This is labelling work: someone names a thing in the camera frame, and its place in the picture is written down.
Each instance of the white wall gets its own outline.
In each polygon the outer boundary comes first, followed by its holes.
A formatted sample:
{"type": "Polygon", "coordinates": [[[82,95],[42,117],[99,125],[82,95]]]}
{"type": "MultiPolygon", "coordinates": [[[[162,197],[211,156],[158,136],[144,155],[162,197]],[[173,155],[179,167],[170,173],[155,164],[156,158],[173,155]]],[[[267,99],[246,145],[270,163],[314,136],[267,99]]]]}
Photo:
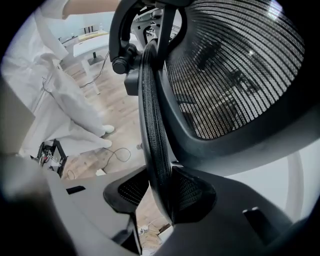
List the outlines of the white wall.
{"type": "Polygon", "coordinates": [[[67,19],[53,19],[46,18],[46,22],[53,35],[58,39],[66,39],[72,36],[82,35],[83,29],[86,26],[102,23],[103,30],[110,31],[111,21],[114,16],[114,11],[91,13],[91,14],[79,14],[70,15],[67,19]]]}
{"type": "MultiPolygon", "coordinates": [[[[310,214],[320,195],[320,139],[301,149],[299,154],[303,170],[302,191],[300,192],[303,193],[303,203],[299,219],[303,219],[310,214]]],[[[227,178],[248,185],[280,209],[286,211],[288,177],[288,157],[284,157],[227,178]]]]}

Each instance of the adjustment knob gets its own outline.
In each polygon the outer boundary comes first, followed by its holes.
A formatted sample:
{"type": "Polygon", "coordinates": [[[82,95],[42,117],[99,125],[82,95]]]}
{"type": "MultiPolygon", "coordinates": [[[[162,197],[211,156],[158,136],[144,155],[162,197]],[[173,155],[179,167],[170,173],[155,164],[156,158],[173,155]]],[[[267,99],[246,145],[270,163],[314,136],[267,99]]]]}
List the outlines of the adjustment knob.
{"type": "Polygon", "coordinates": [[[116,59],[112,62],[113,71],[117,74],[124,74],[127,72],[127,62],[124,59],[116,59]]]}

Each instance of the table leg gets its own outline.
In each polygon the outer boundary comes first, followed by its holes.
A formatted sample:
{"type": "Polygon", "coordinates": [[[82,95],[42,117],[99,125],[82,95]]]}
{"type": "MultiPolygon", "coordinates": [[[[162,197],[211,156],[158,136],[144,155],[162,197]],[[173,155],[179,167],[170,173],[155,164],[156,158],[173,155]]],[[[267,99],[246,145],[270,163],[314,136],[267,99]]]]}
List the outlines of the table leg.
{"type": "MultiPolygon", "coordinates": [[[[85,73],[86,73],[86,76],[88,77],[88,82],[87,82],[87,83],[89,83],[89,82],[91,82],[91,81],[94,79],[93,76],[92,76],[92,74],[91,74],[91,72],[90,72],[90,69],[89,69],[89,68],[90,68],[89,63],[88,63],[88,61],[85,60],[85,59],[83,59],[83,60],[81,61],[81,63],[82,63],[82,66],[83,66],[83,68],[84,68],[84,71],[85,71],[85,73]]],[[[96,85],[95,82],[93,82],[93,83],[91,83],[91,84],[88,84],[87,86],[93,86],[93,89],[94,89],[95,93],[96,93],[97,95],[100,94],[100,91],[99,91],[99,89],[98,89],[98,87],[97,87],[97,85],[96,85]]]]}
{"type": "Polygon", "coordinates": [[[91,66],[91,65],[98,63],[98,62],[101,62],[103,60],[104,60],[104,58],[101,55],[97,56],[96,52],[93,52],[93,58],[88,59],[88,63],[91,66]]]}

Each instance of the human arm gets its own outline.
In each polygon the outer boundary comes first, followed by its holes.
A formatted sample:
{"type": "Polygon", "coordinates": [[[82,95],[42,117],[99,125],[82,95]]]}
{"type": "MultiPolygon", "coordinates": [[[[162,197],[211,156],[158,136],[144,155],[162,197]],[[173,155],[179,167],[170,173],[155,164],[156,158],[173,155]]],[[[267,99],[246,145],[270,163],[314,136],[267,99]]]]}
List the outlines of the human arm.
{"type": "Polygon", "coordinates": [[[114,12],[119,0],[69,0],[63,8],[63,16],[114,12]]]}
{"type": "Polygon", "coordinates": [[[119,0],[47,0],[40,7],[44,17],[66,19],[74,14],[114,12],[119,0]]]}

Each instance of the shoe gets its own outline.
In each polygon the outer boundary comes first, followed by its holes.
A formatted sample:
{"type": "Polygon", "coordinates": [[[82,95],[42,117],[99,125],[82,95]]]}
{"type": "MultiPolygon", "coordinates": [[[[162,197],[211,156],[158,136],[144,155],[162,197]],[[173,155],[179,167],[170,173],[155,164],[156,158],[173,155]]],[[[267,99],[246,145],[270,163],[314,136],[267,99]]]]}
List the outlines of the shoe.
{"type": "Polygon", "coordinates": [[[112,146],[112,141],[111,140],[108,140],[108,139],[104,139],[104,146],[103,148],[104,149],[108,149],[112,146]]]}
{"type": "Polygon", "coordinates": [[[106,132],[107,134],[110,134],[110,133],[112,133],[112,132],[115,130],[115,128],[114,128],[112,125],[109,125],[109,124],[104,125],[104,126],[103,126],[103,129],[105,130],[105,132],[106,132]]]}

